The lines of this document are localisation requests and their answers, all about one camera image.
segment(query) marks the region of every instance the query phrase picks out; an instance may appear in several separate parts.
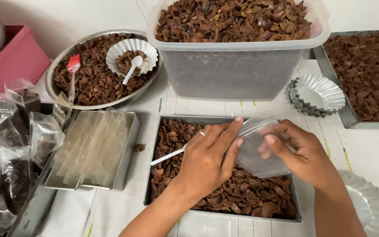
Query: plastic spoon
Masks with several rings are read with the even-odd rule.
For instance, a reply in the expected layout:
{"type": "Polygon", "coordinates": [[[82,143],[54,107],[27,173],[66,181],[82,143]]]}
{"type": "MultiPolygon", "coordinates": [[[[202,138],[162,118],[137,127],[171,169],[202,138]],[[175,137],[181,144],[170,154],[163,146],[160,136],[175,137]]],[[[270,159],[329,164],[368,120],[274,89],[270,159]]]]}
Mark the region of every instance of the plastic spoon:
{"type": "Polygon", "coordinates": [[[183,148],[181,148],[181,149],[179,149],[179,150],[177,150],[177,151],[174,151],[174,152],[172,152],[172,153],[170,153],[170,154],[168,154],[168,155],[166,155],[166,156],[164,156],[164,157],[162,157],[162,158],[160,158],[160,159],[157,159],[157,160],[155,160],[155,161],[152,161],[152,162],[150,163],[150,165],[155,165],[155,164],[160,163],[160,162],[162,162],[162,161],[164,161],[164,160],[166,160],[166,159],[169,159],[169,158],[171,158],[171,157],[173,157],[173,156],[175,156],[175,155],[177,155],[177,154],[179,154],[179,153],[181,153],[181,152],[184,152],[184,150],[185,150],[185,146],[186,146],[186,145],[187,145],[187,144],[185,144],[183,148]]]}
{"type": "Polygon", "coordinates": [[[133,74],[136,67],[140,67],[143,64],[143,57],[137,56],[137,57],[133,58],[133,60],[131,61],[131,64],[133,66],[131,67],[130,71],[128,72],[127,76],[125,77],[124,81],[122,82],[124,85],[126,83],[128,83],[128,80],[130,79],[130,77],[133,74]]]}

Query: pink box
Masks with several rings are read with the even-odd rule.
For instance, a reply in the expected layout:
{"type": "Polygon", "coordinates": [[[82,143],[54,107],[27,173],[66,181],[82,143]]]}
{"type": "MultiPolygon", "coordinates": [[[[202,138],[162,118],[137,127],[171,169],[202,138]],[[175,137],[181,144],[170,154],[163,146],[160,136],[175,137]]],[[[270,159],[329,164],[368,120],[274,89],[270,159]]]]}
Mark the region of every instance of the pink box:
{"type": "Polygon", "coordinates": [[[50,65],[50,59],[33,39],[28,26],[5,27],[5,47],[0,51],[0,93],[4,82],[25,78],[36,84],[50,65]]]}

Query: table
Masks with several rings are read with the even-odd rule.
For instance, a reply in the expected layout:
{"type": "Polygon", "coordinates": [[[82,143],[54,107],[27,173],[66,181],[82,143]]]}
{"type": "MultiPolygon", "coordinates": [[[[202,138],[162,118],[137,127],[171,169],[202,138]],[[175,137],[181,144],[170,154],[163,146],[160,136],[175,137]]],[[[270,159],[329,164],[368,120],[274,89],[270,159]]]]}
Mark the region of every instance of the table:
{"type": "MultiPolygon", "coordinates": [[[[320,74],[316,60],[303,60],[292,79],[304,74],[320,74]]],[[[150,157],[162,114],[209,115],[246,118],[269,110],[278,119],[290,119],[314,133],[338,170],[354,172],[379,187],[379,130],[345,129],[338,114],[315,118],[298,113],[285,96],[283,88],[271,102],[207,102],[183,100],[175,96],[165,72],[136,104],[124,108],[137,113],[141,121],[137,144],[145,150],[135,153],[124,191],[96,191],[82,231],[86,236],[93,223],[91,236],[116,237],[143,209],[143,198],[150,157]]],[[[170,237],[314,237],[314,189],[295,179],[301,223],[234,218],[222,215],[188,212],[175,225],[170,237]]]]}

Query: round metal bowl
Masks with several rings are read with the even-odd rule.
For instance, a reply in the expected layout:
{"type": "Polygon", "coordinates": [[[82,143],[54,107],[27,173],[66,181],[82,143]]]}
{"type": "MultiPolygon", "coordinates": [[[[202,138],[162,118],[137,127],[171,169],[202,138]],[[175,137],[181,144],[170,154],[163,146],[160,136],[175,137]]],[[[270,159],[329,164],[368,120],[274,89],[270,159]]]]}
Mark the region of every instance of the round metal bowl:
{"type": "MultiPolygon", "coordinates": [[[[58,65],[58,63],[61,61],[62,57],[66,54],[69,56],[76,55],[78,53],[77,49],[75,48],[75,46],[77,44],[82,44],[82,43],[86,42],[87,40],[92,40],[92,39],[98,38],[100,36],[108,36],[109,34],[114,34],[114,33],[118,33],[118,34],[130,33],[130,34],[132,34],[132,36],[131,36],[132,38],[136,38],[136,39],[140,39],[140,40],[147,40],[147,35],[144,32],[141,32],[138,30],[118,29],[118,30],[102,31],[102,32],[89,35],[87,37],[84,37],[84,38],[76,41],[70,47],[68,47],[66,50],[62,51],[62,53],[60,53],[60,55],[58,55],[58,57],[55,58],[55,60],[52,62],[52,64],[50,65],[50,67],[48,69],[48,73],[46,75],[46,80],[45,80],[45,86],[46,86],[46,91],[48,92],[48,94],[52,98],[52,100],[55,100],[62,90],[59,86],[56,85],[55,74],[54,74],[54,69],[58,65]]],[[[159,61],[157,63],[157,66],[155,67],[155,69],[152,73],[152,77],[149,79],[149,81],[147,83],[145,83],[140,89],[134,91],[132,94],[129,94],[126,97],[123,97],[119,100],[109,102],[106,104],[101,104],[101,105],[73,105],[73,108],[78,109],[78,110],[94,110],[94,109],[105,108],[105,107],[109,107],[109,106],[113,106],[113,105],[120,106],[119,104],[123,105],[123,104],[131,103],[131,102],[137,100],[142,94],[144,94],[144,92],[149,88],[150,84],[156,78],[161,67],[162,67],[162,59],[159,57],[159,61]]]]}

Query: red pastry brush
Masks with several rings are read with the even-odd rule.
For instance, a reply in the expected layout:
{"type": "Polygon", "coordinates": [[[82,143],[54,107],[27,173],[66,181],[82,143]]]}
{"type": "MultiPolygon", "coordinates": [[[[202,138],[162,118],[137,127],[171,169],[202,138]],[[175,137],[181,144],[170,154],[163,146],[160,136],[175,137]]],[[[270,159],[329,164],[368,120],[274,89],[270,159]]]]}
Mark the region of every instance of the red pastry brush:
{"type": "Polygon", "coordinates": [[[68,92],[68,100],[70,100],[72,103],[74,103],[75,99],[75,74],[80,66],[80,55],[77,54],[70,57],[70,61],[66,67],[67,71],[72,75],[70,82],[70,91],[68,92]]]}

